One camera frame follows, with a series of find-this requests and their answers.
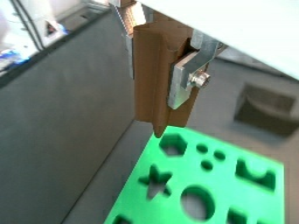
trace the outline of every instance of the white object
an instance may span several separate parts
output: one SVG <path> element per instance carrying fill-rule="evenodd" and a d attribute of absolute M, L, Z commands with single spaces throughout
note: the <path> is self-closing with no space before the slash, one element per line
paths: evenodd
<path fill-rule="evenodd" d="M 139 0 L 299 80 L 298 0 Z"/>

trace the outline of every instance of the gray table surface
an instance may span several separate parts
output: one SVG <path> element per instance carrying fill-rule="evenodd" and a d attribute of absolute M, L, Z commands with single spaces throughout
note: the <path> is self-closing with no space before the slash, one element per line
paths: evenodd
<path fill-rule="evenodd" d="M 236 98 L 246 82 L 296 96 L 294 116 L 299 116 L 299 83 L 215 59 L 212 80 L 200 91 L 188 127 L 284 163 L 286 223 L 299 220 L 299 131 L 287 139 L 234 122 Z M 152 126 L 132 122 L 63 224 L 104 223 L 111 207 L 152 135 Z"/>

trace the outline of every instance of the bolt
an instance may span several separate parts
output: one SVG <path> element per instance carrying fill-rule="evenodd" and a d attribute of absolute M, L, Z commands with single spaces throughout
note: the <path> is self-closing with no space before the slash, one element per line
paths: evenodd
<path fill-rule="evenodd" d="M 219 42 L 219 47 L 218 50 L 224 46 L 224 44 L 222 42 Z"/>
<path fill-rule="evenodd" d="M 206 88 L 211 81 L 211 76 L 204 73 L 202 70 L 198 71 L 191 77 L 191 84 L 196 88 Z"/>

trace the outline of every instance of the green foam board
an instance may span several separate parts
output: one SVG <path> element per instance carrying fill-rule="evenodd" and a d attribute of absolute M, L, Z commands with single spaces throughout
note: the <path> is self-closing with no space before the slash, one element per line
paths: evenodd
<path fill-rule="evenodd" d="M 152 183 L 164 184 L 148 192 Z M 183 206 L 199 197 L 206 215 Z M 191 130 L 168 127 L 151 137 L 106 224 L 283 224 L 284 166 Z"/>

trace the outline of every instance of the cutout hole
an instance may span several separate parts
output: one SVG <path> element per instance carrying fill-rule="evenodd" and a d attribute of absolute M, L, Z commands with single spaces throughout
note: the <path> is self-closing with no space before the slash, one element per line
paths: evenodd
<path fill-rule="evenodd" d="M 227 224 L 247 224 L 247 217 L 244 214 L 238 213 L 234 210 L 228 210 Z"/>
<path fill-rule="evenodd" d="M 187 143 L 180 135 L 168 134 L 163 136 L 160 147 L 168 156 L 183 156 L 187 149 Z"/>
<path fill-rule="evenodd" d="M 200 162 L 200 167 L 206 170 L 206 171 L 211 171 L 212 170 L 212 163 L 208 160 L 203 160 Z"/>
<path fill-rule="evenodd" d="M 119 215 L 115 218 L 114 224 L 132 224 L 134 222 L 131 222 L 123 215 Z"/>
<path fill-rule="evenodd" d="M 235 174 L 238 177 L 266 187 L 271 191 L 274 191 L 276 189 L 276 175 L 271 171 L 267 171 L 263 177 L 260 177 L 260 178 L 255 177 L 248 171 L 246 161 L 242 159 L 238 160 Z"/>
<path fill-rule="evenodd" d="M 164 196 L 171 196 L 171 190 L 167 187 L 167 182 L 171 179 L 172 174 L 170 172 L 159 172 L 155 165 L 151 166 L 148 177 L 142 177 L 139 182 L 146 185 L 147 198 L 151 200 L 158 193 Z"/>
<path fill-rule="evenodd" d="M 215 204 L 211 194 L 200 187 L 188 187 L 182 193 L 184 212 L 196 221 L 208 220 L 215 213 Z"/>
<path fill-rule="evenodd" d="M 218 160 L 220 160 L 220 161 L 223 161 L 223 160 L 226 159 L 226 155 L 224 155 L 224 153 L 223 153 L 222 151 L 219 151 L 219 150 L 216 150 L 216 151 L 214 152 L 214 157 L 215 157 Z"/>
<path fill-rule="evenodd" d="M 204 145 L 202 143 L 198 144 L 196 149 L 198 149 L 198 152 L 200 152 L 200 153 L 207 153 L 208 152 L 207 145 Z"/>

